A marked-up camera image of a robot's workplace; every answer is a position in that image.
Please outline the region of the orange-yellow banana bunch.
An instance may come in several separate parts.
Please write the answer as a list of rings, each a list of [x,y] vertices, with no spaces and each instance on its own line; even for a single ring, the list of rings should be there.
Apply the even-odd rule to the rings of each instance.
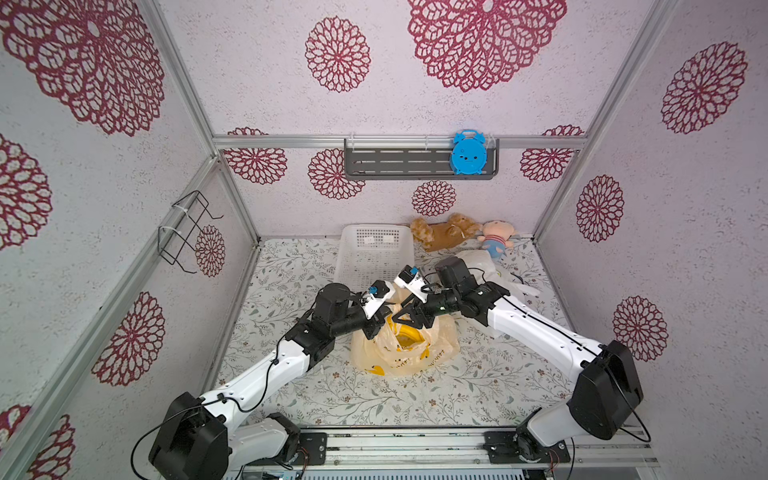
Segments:
[[[394,336],[394,346],[397,351],[426,348],[428,341],[422,331],[406,325],[394,323],[390,318],[387,325]]]

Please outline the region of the beige plastic bag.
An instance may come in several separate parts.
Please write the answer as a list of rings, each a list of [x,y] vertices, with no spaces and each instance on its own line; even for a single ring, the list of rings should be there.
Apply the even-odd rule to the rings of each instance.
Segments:
[[[431,328],[416,329],[392,321],[392,314],[373,340],[352,334],[351,364],[379,376],[409,376],[436,368],[460,353],[456,321],[438,316]]]

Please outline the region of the white plastic bag lemon print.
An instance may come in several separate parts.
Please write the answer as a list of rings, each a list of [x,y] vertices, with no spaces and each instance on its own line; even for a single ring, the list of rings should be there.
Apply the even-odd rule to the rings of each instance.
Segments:
[[[536,288],[516,280],[510,271],[497,266],[486,250],[464,250],[457,257],[464,261],[478,283],[494,282],[521,301],[526,301],[528,297],[538,298],[541,294]]]

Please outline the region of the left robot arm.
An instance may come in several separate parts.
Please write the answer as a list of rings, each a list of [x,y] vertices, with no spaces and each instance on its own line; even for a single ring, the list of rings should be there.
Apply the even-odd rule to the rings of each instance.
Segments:
[[[377,280],[352,292],[329,283],[273,350],[239,376],[198,397],[185,392],[172,401],[155,439],[149,463],[164,479],[223,479],[262,459],[290,460],[299,428],[282,414],[249,427],[244,421],[281,387],[308,373],[355,331],[374,338],[386,324],[394,286]]]

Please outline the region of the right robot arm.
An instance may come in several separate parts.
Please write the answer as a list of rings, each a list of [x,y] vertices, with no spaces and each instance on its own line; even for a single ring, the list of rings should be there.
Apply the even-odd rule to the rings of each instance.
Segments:
[[[475,277],[456,256],[439,262],[436,273],[439,285],[432,287],[418,268],[401,270],[395,283],[410,294],[394,322],[421,329],[440,315],[460,313],[520,341],[573,384],[564,400],[535,411],[516,427],[522,455],[535,459],[543,449],[580,435],[610,440],[634,415],[643,392],[627,346],[617,340],[604,344],[558,326],[504,286]]]

